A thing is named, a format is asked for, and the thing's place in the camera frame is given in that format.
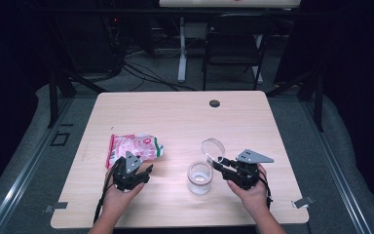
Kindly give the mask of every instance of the chip bag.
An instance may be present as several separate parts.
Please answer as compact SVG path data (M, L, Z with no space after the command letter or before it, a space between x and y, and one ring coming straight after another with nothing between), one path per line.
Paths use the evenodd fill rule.
M163 155L164 147L157 143L157 138L149 135L112 135L105 167L110 169L120 157L126 157L129 151L139 159L154 160Z

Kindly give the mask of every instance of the clip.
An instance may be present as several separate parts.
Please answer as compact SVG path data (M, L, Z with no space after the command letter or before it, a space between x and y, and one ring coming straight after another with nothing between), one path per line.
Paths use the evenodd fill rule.
M291 201L291 204L294 208L309 208L309 204L312 204L315 200L311 196L304 197L300 200L297 200L296 202Z
M43 212L44 213L53 213L54 210L57 210L57 209L66 209L66 206L68 206L67 202L57 202L57 203L54 203L52 206L47 205L44 208Z

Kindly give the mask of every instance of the wire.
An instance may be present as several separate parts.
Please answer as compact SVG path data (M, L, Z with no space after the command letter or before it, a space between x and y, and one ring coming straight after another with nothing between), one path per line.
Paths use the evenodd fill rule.
M87 78L87 80L89 80L93 83L106 81L106 80L109 80L109 79L112 79L112 78L116 77L118 74L120 74L120 72L121 72L121 67L112 70L109 74L107 74L105 76L100 76L100 77L95 77L95 78Z
M118 161L112 166L105 182L104 182L104 186L102 188L102 195L101 195L101 198L99 199L98 201L98 205L96 205L96 210L95 210L95 215L93 217L93 223L96 222L96 220L98 219L99 217L99 213L101 211L101 207L102 205L104 204L104 198L105 198L105 194L107 192L107 190L114 185L114 183L112 183L111 185L108 185L109 183L109 180L111 179L111 176L113 175L114 171L117 169L118 167Z
M172 54L172 55L167 55L166 53L163 52L163 50L177 50L177 52ZM162 54L164 57L170 58L170 57L174 57L174 56L180 54L181 49L161 49L161 48L157 48L157 51L159 51L160 54Z
M151 72L155 76L146 74L142 70L138 69L135 66L140 66L140 67L148 70L149 72ZM144 77L140 77L140 76L136 75L134 72L130 71L129 68L132 69L134 72L142 74ZM173 84L171 82L167 82L163 78L161 78L158 74L156 74L155 72L153 72L151 69L149 69L148 67L143 66L141 64L137 64L137 63L134 63L134 62L131 62L131 63L124 62L123 69L125 69L128 73L130 73L131 75L133 75L135 77L138 77L140 79L144 79L144 80L149 81L149 82L167 85L167 86L169 86L170 88L172 88L175 91L178 91L177 88L183 88L183 89L187 89L187 90L191 90L191 91L196 91L195 89L193 89L191 87L188 87L188 86L179 85L179 84Z
M259 173L261 173L263 175L263 177L266 178L266 175L262 171L259 170ZM263 178L259 177L259 180L262 181L264 183L264 185L266 186L266 189L267 189L267 208L270 209L270 204L273 202L272 192L270 191L267 179L263 179Z
M146 78L145 78L145 75L144 75L144 78L141 79L141 83L140 83L139 85L137 85L136 87L130 89L129 92L132 92L132 91L138 89L139 87L141 87L142 84L144 84L145 80L146 80Z
M306 225L308 226L308 232L309 232L309 234L312 234L311 223L309 221L307 221Z
M175 29L177 30L178 34L180 34L180 29L178 28L177 24L174 21L174 18L171 18L172 24L174 25Z

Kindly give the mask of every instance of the transparent container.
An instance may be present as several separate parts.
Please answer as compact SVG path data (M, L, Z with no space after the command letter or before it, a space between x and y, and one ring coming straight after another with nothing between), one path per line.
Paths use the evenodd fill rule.
M208 138L202 142L202 152L206 157L206 161L212 165L212 162L222 161L226 150L218 139Z
M206 162L196 162L187 171L188 188L196 195L204 195L211 188L212 167Z

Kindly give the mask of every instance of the tabletop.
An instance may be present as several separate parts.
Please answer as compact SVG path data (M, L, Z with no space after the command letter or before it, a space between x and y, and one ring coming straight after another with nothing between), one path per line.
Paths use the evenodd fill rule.
M218 100L218 107L209 105ZM241 200L214 171L210 191L195 195L187 187L187 169L205 161L201 144L220 140L226 158L251 149L275 160L263 164L274 202L271 212L279 223L304 223L306 208L291 201L302 198L281 135L264 93L148 92L104 93L98 96L61 195L66 209L55 210L53 228L93 225L95 207L105 178L111 135L148 134L164 146L164 154L144 161L153 164L150 180L131 201L116 227L187 227L254 225Z
M160 0L161 7L298 8L300 0Z

